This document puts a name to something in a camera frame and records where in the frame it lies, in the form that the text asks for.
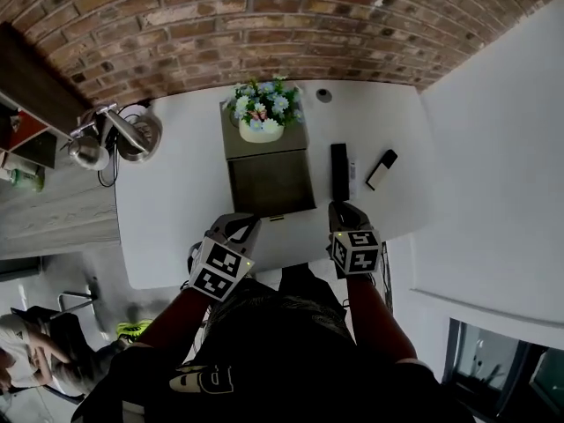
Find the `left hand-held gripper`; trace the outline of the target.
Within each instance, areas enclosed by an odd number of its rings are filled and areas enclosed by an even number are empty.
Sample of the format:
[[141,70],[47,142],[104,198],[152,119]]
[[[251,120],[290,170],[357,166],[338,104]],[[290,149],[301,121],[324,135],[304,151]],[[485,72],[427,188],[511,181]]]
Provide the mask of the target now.
[[189,252],[189,287],[224,301],[253,268],[261,220],[249,213],[224,214]]

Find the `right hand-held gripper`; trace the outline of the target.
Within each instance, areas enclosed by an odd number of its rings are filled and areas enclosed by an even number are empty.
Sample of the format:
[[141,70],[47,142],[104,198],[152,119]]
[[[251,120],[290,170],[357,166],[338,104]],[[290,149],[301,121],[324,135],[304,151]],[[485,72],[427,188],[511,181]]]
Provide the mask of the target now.
[[328,252],[339,277],[372,274],[382,253],[379,233],[367,214],[347,202],[329,204],[330,247]]

